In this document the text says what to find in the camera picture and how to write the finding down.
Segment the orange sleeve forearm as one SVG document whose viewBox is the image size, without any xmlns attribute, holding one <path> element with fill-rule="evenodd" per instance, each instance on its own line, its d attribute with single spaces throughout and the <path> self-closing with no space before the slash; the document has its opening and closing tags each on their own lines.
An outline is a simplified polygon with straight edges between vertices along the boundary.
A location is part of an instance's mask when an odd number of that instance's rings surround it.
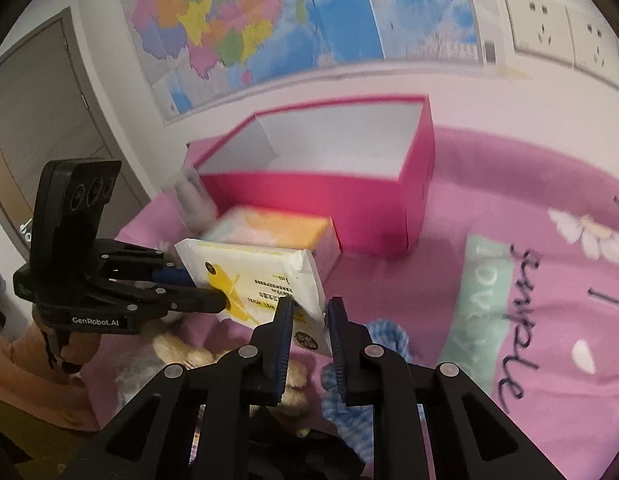
<svg viewBox="0 0 619 480">
<path fill-rule="evenodd" d="M 0 401 L 60 428 L 99 429 L 84 382 L 49 365 L 35 325 L 14 341 L 0 335 Z"/>
</svg>

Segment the left hand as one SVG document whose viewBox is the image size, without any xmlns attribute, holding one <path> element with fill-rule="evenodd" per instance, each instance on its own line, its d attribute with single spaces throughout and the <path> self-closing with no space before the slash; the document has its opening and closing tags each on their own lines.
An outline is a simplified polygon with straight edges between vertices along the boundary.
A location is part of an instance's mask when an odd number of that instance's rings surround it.
<svg viewBox="0 0 619 480">
<path fill-rule="evenodd" d="M 47 366 L 54 372 L 76 375 L 97 353 L 100 334 L 52 328 L 45 324 L 36 304 L 32 309 L 32 317 L 43 336 Z"/>
</svg>

